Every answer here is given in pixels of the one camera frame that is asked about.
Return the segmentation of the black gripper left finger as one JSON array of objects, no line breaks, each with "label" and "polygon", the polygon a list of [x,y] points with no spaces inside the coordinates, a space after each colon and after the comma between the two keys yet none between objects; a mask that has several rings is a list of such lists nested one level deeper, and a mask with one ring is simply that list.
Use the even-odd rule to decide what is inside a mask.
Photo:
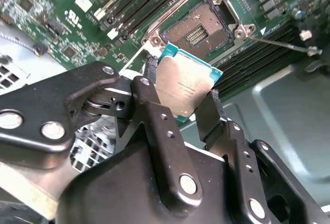
[{"label": "black gripper left finger", "polygon": [[161,105],[150,78],[123,81],[95,61],[1,96],[1,161],[49,170],[68,158],[76,131],[102,115],[130,121],[122,140],[138,139],[144,126],[162,201],[193,210],[203,190],[169,108]]}]

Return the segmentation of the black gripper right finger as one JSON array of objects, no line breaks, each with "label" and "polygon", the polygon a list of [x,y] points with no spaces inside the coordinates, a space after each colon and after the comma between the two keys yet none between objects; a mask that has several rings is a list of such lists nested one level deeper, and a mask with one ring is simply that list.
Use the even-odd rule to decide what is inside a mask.
[{"label": "black gripper right finger", "polygon": [[226,163],[226,200],[234,223],[329,223],[296,176],[263,140],[249,142],[209,91],[195,111],[205,150]]}]

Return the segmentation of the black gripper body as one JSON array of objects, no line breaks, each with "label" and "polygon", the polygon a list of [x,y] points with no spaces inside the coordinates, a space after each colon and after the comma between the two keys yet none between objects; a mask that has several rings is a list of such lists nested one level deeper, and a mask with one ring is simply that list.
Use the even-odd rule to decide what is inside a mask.
[{"label": "black gripper body", "polygon": [[139,142],[78,175],[56,223],[232,223],[225,169],[182,142]]}]

